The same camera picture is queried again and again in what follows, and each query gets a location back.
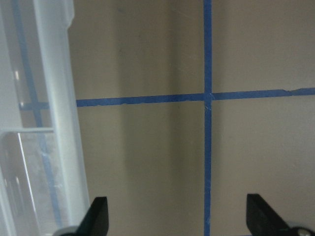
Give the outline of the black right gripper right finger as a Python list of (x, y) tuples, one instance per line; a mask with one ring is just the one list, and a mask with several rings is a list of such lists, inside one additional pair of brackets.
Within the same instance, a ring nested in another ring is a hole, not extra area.
[(313, 236), (315, 234), (305, 227), (290, 227), (259, 194), (247, 195), (246, 225), (253, 236)]

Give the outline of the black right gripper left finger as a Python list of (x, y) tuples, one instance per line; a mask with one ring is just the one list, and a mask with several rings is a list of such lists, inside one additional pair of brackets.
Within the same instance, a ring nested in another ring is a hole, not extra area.
[(55, 236), (106, 236), (109, 231), (107, 197), (96, 197), (79, 226), (57, 230)]

